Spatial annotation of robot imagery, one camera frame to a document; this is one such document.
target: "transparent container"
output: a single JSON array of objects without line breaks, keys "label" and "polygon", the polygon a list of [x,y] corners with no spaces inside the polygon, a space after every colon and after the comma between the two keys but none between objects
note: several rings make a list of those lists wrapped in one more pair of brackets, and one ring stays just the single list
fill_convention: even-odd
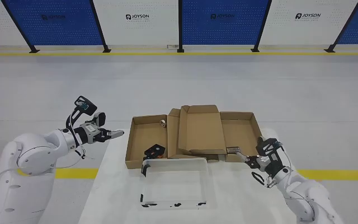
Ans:
[{"label": "transparent container", "polygon": [[155,159],[143,161],[144,208],[204,208],[208,193],[208,165],[204,158]]}]

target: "cable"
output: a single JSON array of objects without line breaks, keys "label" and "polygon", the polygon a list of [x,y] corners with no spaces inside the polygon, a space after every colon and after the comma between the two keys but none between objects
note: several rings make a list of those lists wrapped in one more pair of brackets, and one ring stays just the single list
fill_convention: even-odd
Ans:
[{"label": "cable", "polygon": [[291,160],[290,160],[290,158],[289,158],[289,156],[287,155],[287,153],[286,153],[286,151],[284,150],[284,148],[283,147],[281,147],[282,148],[282,151],[284,152],[284,154],[286,155],[286,157],[287,157],[287,159],[289,160],[289,163],[290,163],[290,173],[289,173],[289,177],[287,178],[287,181],[286,181],[286,186],[285,186],[285,189],[287,188],[287,185],[288,185],[288,183],[289,183],[289,180],[290,180],[290,177],[291,177],[291,174],[292,174],[292,163],[291,163]]},{"label": "cable", "polygon": [[81,160],[81,157],[77,160],[77,162],[75,162],[74,164],[72,164],[72,165],[70,165],[70,166],[54,167],[54,169],[66,169],[66,168],[70,168],[70,167],[76,165],[80,160]]},{"label": "cable", "polygon": [[86,150],[84,149],[83,145],[80,143],[80,141],[78,140],[77,136],[76,136],[76,133],[74,132],[74,129],[72,127],[72,117],[73,117],[73,114],[76,110],[73,110],[73,112],[71,113],[70,115],[70,118],[69,118],[69,126],[70,128],[72,129],[72,133],[74,135],[74,138],[76,139],[76,141],[78,142],[79,146],[81,147],[81,150],[82,150],[82,155],[80,156],[80,158],[84,159],[84,157],[86,156]]}]

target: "metal rod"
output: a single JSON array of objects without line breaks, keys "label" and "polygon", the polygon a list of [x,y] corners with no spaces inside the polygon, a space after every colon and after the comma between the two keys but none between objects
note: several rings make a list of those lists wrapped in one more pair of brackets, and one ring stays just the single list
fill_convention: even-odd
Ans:
[{"label": "metal rod", "polygon": [[347,29],[349,23],[350,23],[351,20],[353,19],[354,14],[356,13],[357,10],[358,10],[358,3],[357,3],[356,6],[354,7],[354,9],[353,9],[351,15],[349,16],[349,18],[348,18],[346,24],[344,25],[343,29],[341,30],[340,34],[338,35],[336,41],[335,41],[333,44],[331,44],[331,45],[328,47],[328,49],[325,49],[326,52],[328,52],[328,53],[335,53],[334,48],[336,47],[336,45],[338,44],[339,40],[340,40],[341,37],[343,36],[344,32],[346,31],[346,29]]},{"label": "metal rod", "polygon": [[260,32],[258,33],[256,44],[251,49],[252,52],[260,52],[258,50],[258,46],[259,46],[260,41],[261,41],[261,36],[262,36],[262,33],[263,33],[263,28],[265,27],[265,24],[266,24],[267,16],[269,15],[269,10],[270,10],[270,7],[271,7],[271,3],[272,3],[272,0],[268,0],[265,15],[263,16],[263,20],[262,20],[262,24],[261,24],[261,27],[260,27]]},{"label": "metal rod", "polygon": [[107,44],[106,44],[105,36],[103,35],[103,32],[102,32],[102,28],[101,28],[100,20],[98,19],[95,4],[94,4],[93,0],[89,0],[89,3],[91,4],[92,12],[93,12],[93,15],[95,16],[98,32],[100,32],[100,37],[101,37],[101,40],[102,40],[103,48],[105,49],[103,51],[103,53],[109,53],[109,52],[111,52],[111,49],[109,49]]},{"label": "metal rod", "polygon": [[178,0],[178,25],[179,25],[179,49],[177,50],[178,53],[184,53],[183,49],[183,0]]},{"label": "metal rod", "polygon": [[29,48],[31,49],[31,51],[29,53],[31,54],[35,54],[37,52],[39,52],[40,50],[37,50],[35,48],[35,46],[31,45],[30,41],[28,40],[28,38],[26,37],[25,33],[22,31],[20,25],[17,23],[15,17],[13,16],[13,14],[10,11],[10,8],[7,6],[7,3],[5,0],[1,0],[2,4],[4,5],[7,13],[10,15],[12,21],[14,22],[14,24],[16,25],[17,29],[19,30],[20,34],[22,35],[23,39],[25,40],[25,42],[27,43],[27,45],[29,46]]}]

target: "cardboard box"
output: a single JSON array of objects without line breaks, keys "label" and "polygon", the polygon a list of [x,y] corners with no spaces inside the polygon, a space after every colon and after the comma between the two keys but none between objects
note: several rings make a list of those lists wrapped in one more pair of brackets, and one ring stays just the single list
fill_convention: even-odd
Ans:
[{"label": "cardboard box", "polygon": [[[154,144],[165,147],[163,158],[193,158],[178,150],[180,110],[172,109],[168,115],[136,116],[132,118],[125,164],[128,169],[140,169],[144,151]],[[160,124],[167,123],[166,128]]]},{"label": "cardboard box", "polygon": [[[220,112],[226,147],[238,146],[246,156],[257,155],[257,138],[261,136],[251,112]],[[236,155],[226,155],[226,162],[243,162]]]},{"label": "cardboard box", "polygon": [[226,154],[220,113],[215,105],[181,107],[178,149],[184,155]]}]

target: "small object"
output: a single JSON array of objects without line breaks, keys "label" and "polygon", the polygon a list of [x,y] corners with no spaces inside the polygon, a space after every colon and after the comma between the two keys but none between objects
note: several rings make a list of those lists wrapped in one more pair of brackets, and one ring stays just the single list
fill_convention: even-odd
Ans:
[{"label": "small object", "polygon": [[167,122],[165,120],[161,120],[160,124],[162,127],[166,128],[167,127]]},{"label": "small object", "polygon": [[145,156],[143,161],[150,158],[163,158],[165,150],[166,148],[163,146],[155,144],[154,146],[151,146],[151,148],[144,151]]},{"label": "small object", "polygon": [[226,148],[226,153],[227,154],[234,154],[236,155],[236,153],[240,153],[240,148],[238,146],[234,146],[234,147],[227,147]]}]

